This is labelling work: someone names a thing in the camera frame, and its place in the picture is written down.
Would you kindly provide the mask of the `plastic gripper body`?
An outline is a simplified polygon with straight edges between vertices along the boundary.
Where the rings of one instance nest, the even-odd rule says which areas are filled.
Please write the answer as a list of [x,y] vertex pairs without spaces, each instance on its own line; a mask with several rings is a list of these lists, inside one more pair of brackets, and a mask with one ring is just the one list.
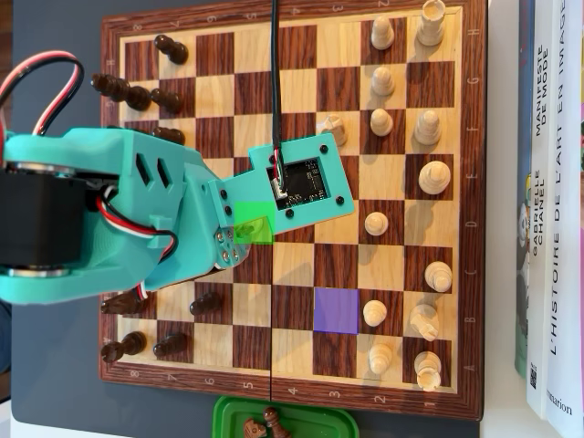
[[214,175],[203,161],[186,163],[183,196],[173,231],[179,244],[171,257],[156,266],[146,279],[146,289],[156,290],[209,273],[214,267],[214,202],[208,182]]

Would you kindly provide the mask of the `plastic gripper finger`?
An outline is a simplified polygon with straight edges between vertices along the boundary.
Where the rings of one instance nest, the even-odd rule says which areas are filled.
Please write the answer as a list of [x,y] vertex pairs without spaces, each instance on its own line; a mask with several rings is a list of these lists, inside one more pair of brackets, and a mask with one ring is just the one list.
[[214,266],[228,269],[242,264],[249,255],[249,243],[237,235],[233,227],[218,228],[214,233],[216,259]]

